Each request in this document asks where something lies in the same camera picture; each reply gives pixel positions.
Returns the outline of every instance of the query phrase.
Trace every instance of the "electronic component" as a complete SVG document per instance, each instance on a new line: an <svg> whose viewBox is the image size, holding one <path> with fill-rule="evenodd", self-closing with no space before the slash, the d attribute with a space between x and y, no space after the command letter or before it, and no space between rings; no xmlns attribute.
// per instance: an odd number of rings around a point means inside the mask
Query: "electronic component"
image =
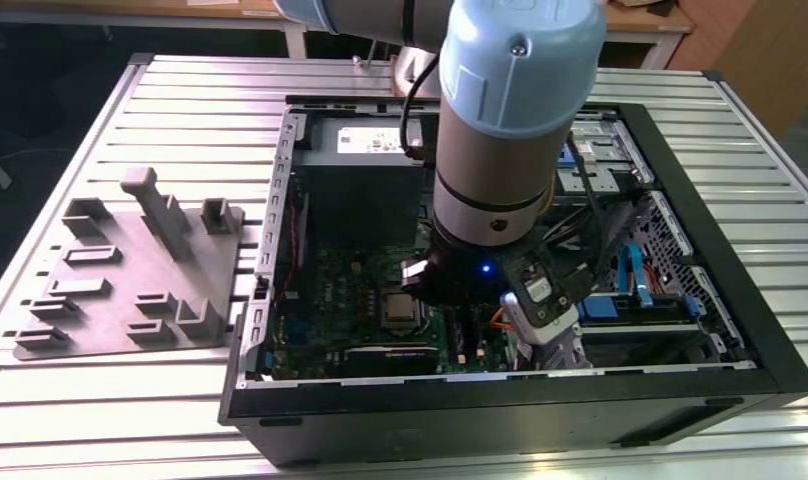
<svg viewBox="0 0 808 480"><path fill-rule="evenodd" d="M380 325L395 335L405 335L421 325L419 301L407 293L387 291L383 295L383 318Z"/></svg>
<svg viewBox="0 0 808 480"><path fill-rule="evenodd" d="M463 326L457 308L443 309L445 323L445 344L448 349L448 361L463 365L467 363L464 354Z"/></svg>
<svg viewBox="0 0 808 480"><path fill-rule="evenodd" d="M459 309L459 312L460 330L463 334L463 353L467 358L479 359L484 357L484 334L477 312L465 306Z"/></svg>
<svg viewBox="0 0 808 480"><path fill-rule="evenodd" d="M344 351L341 376L393 377L437 372L440 351L431 347L357 347Z"/></svg>

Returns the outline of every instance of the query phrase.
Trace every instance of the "sticker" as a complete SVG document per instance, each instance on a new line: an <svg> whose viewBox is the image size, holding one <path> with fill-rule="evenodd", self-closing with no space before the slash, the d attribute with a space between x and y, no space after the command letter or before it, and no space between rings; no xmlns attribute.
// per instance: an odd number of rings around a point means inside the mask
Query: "sticker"
<svg viewBox="0 0 808 480"><path fill-rule="evenodd" d="M413 140L413 146L421 146L421 140ZM399 129L391 128L343 128L339 130L339 153L396 153L403 154L399 141Z"/></svg>
<svg viewBox="0 0 808 480"><path fill-rule="evenodd" d="M532 360L532 346L521 340L516 341L516 351L525 357L525 360Z"/></svg>
<svg viewBox="0 0 808 480"><path fill-rule="evenodd" d="M280 14L276 12L265 12L264 10L244 10L241 15L248 17L279 17Z"/></svg>
<svg viewBox="0 0 808 480"><path fill-rule="evenodd" d="M544 277L525 282L525 290L528 290L528 296L535 303L543 302L552 295L552 285Z"/></svg>

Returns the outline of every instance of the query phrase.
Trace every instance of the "wire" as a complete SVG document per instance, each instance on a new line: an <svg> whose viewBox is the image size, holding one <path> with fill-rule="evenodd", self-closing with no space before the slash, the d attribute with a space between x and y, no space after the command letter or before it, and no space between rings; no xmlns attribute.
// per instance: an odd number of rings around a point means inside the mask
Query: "wire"
<svg viewBox="0 0 808 480"><path fill-rule="evenodd" d="M559 223L556 223L555 225L552 225L552 228L550 228L550 230L547 231L547 233L543 235L543 239L544 240L550 240L551 237L559 232L559 230L562 229L562 227L567 226L568 228L571 228L571 225L568 225L570 222L572 222L576 217L579 215L582 215L583 213L586 213L586 211L588 211L590 207L586 205L584 207L582 207L580 209L578 209L574 213L571 213L567 217L564 217L562 219L562 221L559 221Z"/></svg>
<svg viewBox="0 0 808 480"><path fill-rule="evenodd" d="M606 248L607 248L607 238L606 238L606 218L603 216L603 210L600 208L600 202L596 198L596 194L594 193L594 186L591 185L591 178L588 178L588 170L586 168L586 162L579 154L579 150L576 148L576 143L571 141L567 143L571 149L571 153L574 154L574 161L576 162L576 168L579 169L579 175L582 177L582 185L586 188L586 195L588 196L588 203L591 204L591 211L594 212L594 218L596 219L598 229L600 230L600 240L598 247L598 260L594 267L594 275L599 275L600 270L603 269L603 265L606 264Z"/></svg>
<svg viewBox="0 0 808 480"><path fill-rule="evenodd" d="M288 208L291 210L291 220L289 220L289 230L291 230L291 244L292 244L292 265L288 268L288 277L285 277L285 283L283 284L283 291L277 295L276 301L283 300L285 296L285 292L292 283L292 278L295 277L295 270L297 270L297 232L296 226L297 223L297 213L295 209L295 195L292 194L291 200L288 202Z"/></svg>
<svg viewBox="0 0 808 480"><path fill-rule="evenodd" d="M424 160L421 149L417 147L412 147L409 145L409 140L407 138L407 122L409 121L409 109L413 106L413 99L416 98L416 94L419 93L419 89L421 88L421 84L425 83L431 73L436 69L437 64L440 63L440 52L437 52L436 56L428 63L428 66L419 74L413 85L409 87L409 92L407 92L407 98L404 99L404 110L401 111L401 125L399 126L399 140L401 142L401 148L404 149L404 155L413 160Z"/></svg>
<svg viewBox="0 0 808 480"><path fill-rule="evenodd" d="M501 314L505 311L505 307L499 307L499 310L496 310L496 313L493 313L493 317L489 319L489 326L491 328L499 328L501 330L513 330L513 327L501 322Z"/></svg>
<svg viewBox="0 0 808 480"><path fill-rule="evenodd" d="M664 293L664 288L662 288L662 282L659 281L656 270L654 270L654 267L651 267L647 263L644 264L644 273L650 276L648 283L654 293Z"/></svg>

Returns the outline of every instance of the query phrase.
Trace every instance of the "light blue robot cap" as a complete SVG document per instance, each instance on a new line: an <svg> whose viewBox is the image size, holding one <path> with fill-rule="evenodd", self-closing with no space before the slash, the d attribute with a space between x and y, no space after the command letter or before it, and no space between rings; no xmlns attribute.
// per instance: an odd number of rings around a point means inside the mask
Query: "light blue robot cap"
<svg viewBox="0 0 808 480"><path fill-rule="evenodd" d="M440 58L452 110L495 137L554 131L591 93L604 41L599 0L457 0Z"/></svg>

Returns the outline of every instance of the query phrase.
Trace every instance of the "wooden desk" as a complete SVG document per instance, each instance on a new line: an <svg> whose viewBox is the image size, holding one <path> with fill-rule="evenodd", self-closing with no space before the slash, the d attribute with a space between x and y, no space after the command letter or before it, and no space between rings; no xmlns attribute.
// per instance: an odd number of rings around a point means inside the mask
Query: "wooden desk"
<svg viewBox="0 0 808 480"><path fill-rule="evenodd" d="M644 8L606 6L610 42L652 45L642 68L664 68L683 35L695 25L678 8L667 18ZM0 0L0 21L153 27L251 28L281 30L292 58L305 58L307 27L288 22L273 0L188 6L187 0Z"/></svg>

